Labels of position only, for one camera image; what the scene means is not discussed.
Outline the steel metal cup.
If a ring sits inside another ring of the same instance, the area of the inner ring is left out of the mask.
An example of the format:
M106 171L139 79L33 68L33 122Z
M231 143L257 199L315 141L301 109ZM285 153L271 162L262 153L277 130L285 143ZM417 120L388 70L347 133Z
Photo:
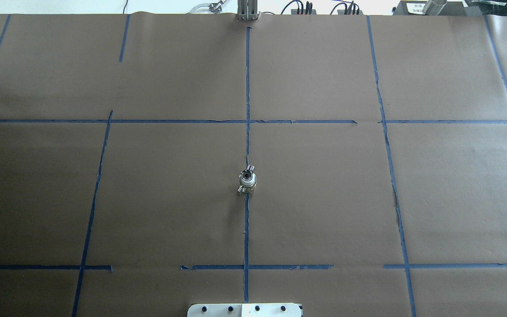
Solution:
M427 0L422 8L422 12L424 15L437 16L441 13L447 2L447 0Z

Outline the white brass PPR valve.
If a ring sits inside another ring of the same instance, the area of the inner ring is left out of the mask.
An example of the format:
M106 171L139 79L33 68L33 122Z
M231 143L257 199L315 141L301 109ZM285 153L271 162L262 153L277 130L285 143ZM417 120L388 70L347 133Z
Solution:
M249 178L239 177L240 186L238 187L238 194L241 193L252 193L256 188L256 175L251 174Z

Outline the brown paper table mat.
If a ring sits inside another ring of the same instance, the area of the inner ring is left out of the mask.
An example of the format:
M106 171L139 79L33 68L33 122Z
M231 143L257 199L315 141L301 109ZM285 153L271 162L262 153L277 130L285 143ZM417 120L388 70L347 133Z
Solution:
M0 15L0 317L507 317L507 18Z

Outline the black power strip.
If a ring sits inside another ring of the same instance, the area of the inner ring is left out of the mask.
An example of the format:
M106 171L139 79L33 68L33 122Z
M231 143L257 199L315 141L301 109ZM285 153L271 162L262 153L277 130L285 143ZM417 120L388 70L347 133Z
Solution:
M292 9L291 14L292 15L312 15L313 12L313 3L310 1L302 2L301 0L294 0L291 1L287 7L290 4L297 4L296 9Z

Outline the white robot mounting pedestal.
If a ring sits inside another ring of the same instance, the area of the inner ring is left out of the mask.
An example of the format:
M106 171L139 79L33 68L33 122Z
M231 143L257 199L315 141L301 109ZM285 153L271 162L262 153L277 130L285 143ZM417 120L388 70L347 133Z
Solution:
M187 317L303 317L302 305L277 303L205 303L193 304Z

